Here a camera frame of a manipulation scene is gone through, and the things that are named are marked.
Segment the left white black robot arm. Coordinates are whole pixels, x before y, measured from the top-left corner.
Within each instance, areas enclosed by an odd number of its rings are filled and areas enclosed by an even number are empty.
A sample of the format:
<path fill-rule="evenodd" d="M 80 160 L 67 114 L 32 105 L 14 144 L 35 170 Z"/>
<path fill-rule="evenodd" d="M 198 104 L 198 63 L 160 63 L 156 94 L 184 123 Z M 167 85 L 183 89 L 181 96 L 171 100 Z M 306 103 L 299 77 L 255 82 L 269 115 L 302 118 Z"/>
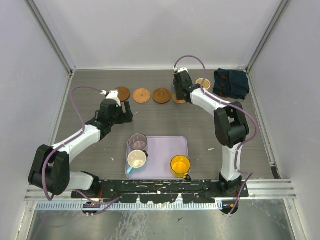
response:
<path fill-rule="evenodd" d="M 37 149 L 28 176 L 29 184 L 54 196 L 78 190 L 88 198 L 97 197 L 101 188 L 99 177 L 86 171 L 72 172 L 70 164 L 88 147 L 104 139 L 114 125 L 132 121 L 129 101 L 117 103 L 113 99 L 104 99 L 84 129 L 53 146 L 43 144 Z"/>

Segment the yellow glass mug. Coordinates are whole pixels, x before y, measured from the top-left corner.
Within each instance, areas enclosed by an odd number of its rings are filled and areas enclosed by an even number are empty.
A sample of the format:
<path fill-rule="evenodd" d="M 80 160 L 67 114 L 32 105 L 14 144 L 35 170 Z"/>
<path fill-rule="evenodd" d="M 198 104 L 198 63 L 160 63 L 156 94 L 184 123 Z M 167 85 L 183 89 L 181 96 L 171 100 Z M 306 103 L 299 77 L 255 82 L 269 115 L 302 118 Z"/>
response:
<path fill-rule="evenodd" d="M 170 169 L 175 178 L 184 179 L 185 181 L 192 180 L 190 177 L 191 162 L 186 156 L 175 156 L 170 162 Z"/>

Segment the cream yellow mug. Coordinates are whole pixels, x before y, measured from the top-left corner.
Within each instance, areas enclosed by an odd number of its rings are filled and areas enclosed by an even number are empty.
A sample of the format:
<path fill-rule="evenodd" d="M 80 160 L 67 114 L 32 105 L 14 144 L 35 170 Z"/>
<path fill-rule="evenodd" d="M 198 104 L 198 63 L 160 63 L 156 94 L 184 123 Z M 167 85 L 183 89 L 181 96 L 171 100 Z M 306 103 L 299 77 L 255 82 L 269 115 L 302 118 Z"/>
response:
<path fill-rule="evenodd" d="M 195 83 L 202 85 L 202 87 L 206 90 L 209 90 L 211 87 L 211 82 L 207 78 L 199 78 Z"/>

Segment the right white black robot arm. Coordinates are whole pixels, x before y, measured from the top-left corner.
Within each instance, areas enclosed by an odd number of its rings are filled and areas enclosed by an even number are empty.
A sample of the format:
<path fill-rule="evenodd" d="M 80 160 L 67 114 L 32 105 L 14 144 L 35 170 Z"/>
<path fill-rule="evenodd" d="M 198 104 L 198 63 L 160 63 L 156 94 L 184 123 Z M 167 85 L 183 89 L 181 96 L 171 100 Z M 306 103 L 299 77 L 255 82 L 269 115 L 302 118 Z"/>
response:
<path fill-rule="evenodd" d="M 193 84 L 188 69 L 174 69 L 173 86 L 178 100 L 196 105 L 214 118 L 215 136 L 222 145 L 222 168 L 219 173 L 219 191 L 231 197 L 242 185 L 240 162 L 242 143 L 249 134 L 249 126 L 242 105 L 222 100 L 200 84 Z"/>

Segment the dark wooden coaster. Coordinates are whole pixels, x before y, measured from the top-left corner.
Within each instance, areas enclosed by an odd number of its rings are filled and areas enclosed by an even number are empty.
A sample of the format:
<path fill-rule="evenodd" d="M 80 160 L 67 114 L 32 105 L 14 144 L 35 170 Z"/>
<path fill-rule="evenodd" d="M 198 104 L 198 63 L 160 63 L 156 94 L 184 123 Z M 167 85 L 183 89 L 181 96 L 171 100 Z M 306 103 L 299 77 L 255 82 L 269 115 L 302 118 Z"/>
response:
<path fill-rule="evenodd" d="M 125 86 L 119 86 L 115 90 L 118 91 L 118 98 L 121 102 L 127 101 L 131 96 L 130 90 Z"/>
<path fill-rule="evenodd" d="M 152 98 L 158 104 L 166 104 L 171 100 L 171 92 L 167 88 L 157 88 Z"/>

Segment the purple glass cup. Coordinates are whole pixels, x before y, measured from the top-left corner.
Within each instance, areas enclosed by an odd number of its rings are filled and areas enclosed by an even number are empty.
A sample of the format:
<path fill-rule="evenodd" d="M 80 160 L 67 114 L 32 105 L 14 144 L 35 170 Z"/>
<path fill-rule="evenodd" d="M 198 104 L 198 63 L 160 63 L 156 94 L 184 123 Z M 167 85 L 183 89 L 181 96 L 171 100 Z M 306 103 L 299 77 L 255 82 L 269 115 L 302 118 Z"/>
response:
<path fill-rule="evenodd" d="M 144 134 L 133 134 L 128 140 L 128 145 L 133 151 L 140 150 L 148 156 L 148 138 Z"/>

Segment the woven rattan coaster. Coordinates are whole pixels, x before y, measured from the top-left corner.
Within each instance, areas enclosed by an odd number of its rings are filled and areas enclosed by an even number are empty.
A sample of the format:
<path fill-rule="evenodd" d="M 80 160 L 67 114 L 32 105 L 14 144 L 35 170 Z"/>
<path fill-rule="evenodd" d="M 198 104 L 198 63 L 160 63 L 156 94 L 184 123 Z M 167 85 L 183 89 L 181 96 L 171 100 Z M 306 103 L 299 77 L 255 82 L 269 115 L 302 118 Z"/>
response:
<path fill-rule="evenodd" d="M 139 88 L 133 93 L 133 100 L 139 104 L 147 103 L 150 98 L 151 93 L 146 88 Z"/>
<path fill-rule="evenodd" d="M 177 104 L 185 104 L 185 103 L 186 103 L 185 100 L 179 100 L 179 99 L 177 98 L 177 95 L 176 95 L 175 93 L 172 94 L 172 99 L 173 99 L 174 102 L 177 103 Z"/>

